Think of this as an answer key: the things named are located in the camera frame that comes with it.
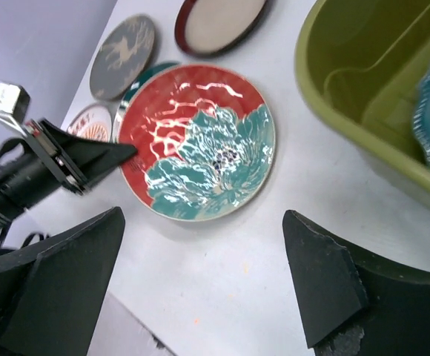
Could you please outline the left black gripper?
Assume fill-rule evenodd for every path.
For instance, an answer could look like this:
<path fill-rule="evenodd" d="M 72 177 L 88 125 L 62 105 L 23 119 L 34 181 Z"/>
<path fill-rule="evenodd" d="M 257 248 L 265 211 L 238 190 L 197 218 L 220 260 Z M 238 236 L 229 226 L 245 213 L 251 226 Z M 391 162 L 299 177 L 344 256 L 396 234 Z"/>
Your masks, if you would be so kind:
<path fill-rule="evenodd" d="M 82 194 L 138 153 L 132 144 L 83 139 L 46 119 L 0 147 L 0 230 L 60 187 Z"/>

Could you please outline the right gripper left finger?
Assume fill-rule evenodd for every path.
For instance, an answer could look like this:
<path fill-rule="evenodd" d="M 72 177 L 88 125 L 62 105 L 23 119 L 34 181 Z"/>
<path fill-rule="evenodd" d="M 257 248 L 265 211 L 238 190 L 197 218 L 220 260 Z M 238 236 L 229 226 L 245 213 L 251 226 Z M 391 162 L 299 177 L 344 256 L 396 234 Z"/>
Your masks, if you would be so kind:
<path fill-rule="evenodd" d="M 125 231 L 119 207 L 0 249 L 0 355 L 86 355 Z"/>

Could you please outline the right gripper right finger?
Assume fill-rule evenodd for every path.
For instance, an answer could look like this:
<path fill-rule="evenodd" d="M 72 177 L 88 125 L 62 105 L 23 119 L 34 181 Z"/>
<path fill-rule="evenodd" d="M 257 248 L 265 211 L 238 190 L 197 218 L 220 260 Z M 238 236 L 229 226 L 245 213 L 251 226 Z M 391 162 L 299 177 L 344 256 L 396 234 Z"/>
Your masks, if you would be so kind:
<path fill-rule="evenodd" d="M 430 355 L 430 272 L 350 243 L 297 211 L 285 212 L 282 230 L 316 355 Z"/>

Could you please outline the orange sunburst plate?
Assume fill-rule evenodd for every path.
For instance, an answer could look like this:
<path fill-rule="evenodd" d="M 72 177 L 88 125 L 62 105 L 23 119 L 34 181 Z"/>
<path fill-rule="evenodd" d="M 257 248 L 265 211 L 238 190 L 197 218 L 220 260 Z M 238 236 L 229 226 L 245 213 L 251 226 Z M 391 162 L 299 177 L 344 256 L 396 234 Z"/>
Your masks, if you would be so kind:
<path fill-rule="evenodd" d="M 99 103 L 88 105 L 69 124 L 67 132 L 83 139 L 109 142 L 112 133 L 110 111 Z"/>

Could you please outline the white plate green rim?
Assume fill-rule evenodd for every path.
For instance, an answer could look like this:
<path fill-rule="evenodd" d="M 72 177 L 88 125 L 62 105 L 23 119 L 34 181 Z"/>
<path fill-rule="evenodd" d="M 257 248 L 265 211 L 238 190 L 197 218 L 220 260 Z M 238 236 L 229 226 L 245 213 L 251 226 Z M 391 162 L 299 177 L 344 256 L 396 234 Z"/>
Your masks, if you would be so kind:
<path fill-rule="evenodd" d="M 130 85 L 128 90 L 125 92 L 125 94 L 122 97 L 122 100 L 118 107 L 118 114 L 123 116 L 126 110 L 129 107 L 129 104 L 132 100 L 132 98 L 135 96 L 136 92 L 143 86 L 144 83 L 146 83 L 149 79 L 151 79 L 156 74 L 171 68 L 175 67 L 177 65 L 180 65 L 180 62 L 162 62 L 157 65 L 154 65 L 147 70 L 144 70 L 141 74 L 139 74 L 136 79 L 133 81 L 133 83 Z"/>

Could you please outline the grey deer plate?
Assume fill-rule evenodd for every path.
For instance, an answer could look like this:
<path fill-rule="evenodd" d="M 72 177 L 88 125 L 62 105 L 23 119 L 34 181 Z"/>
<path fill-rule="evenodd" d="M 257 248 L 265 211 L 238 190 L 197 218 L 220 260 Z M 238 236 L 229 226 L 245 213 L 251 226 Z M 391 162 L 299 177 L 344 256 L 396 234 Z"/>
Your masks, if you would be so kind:
<path fill-rule="evenodd" d="M 126 18 L 107 36 L 90 71 L 93 98 L 110 101 L 120 97 L 145 69 L 156 43 L 156 26 L 145 14 Z"/>

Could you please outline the red teal floral plate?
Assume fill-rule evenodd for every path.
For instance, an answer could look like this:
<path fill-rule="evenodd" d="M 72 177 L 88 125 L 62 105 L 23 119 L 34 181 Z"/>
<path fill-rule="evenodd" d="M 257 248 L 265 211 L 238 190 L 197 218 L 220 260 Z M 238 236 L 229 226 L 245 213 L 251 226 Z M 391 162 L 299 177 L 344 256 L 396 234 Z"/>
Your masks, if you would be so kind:
<path fill-rule="evenodd" d="M 208 64 L 177 65 L 149 79 L 113 123 L 138 153 L 121 167 L 131 193 L 183 222 L 224 217 L 252 200 L 274 162 L 276 129 L 262 94 Z"/>

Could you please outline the dark red beige plate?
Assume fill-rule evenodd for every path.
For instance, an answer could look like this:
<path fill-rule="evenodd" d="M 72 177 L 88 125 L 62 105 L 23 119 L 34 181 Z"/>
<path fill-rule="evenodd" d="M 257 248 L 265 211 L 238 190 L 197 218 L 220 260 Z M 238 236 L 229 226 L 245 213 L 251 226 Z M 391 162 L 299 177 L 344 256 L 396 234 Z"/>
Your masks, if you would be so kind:
<path fill-rule="evenodd" d="M 184 1 L 174 25 L 178 48 L 196 58 L 233 49 L 268 15 L 272 1 Z"/>

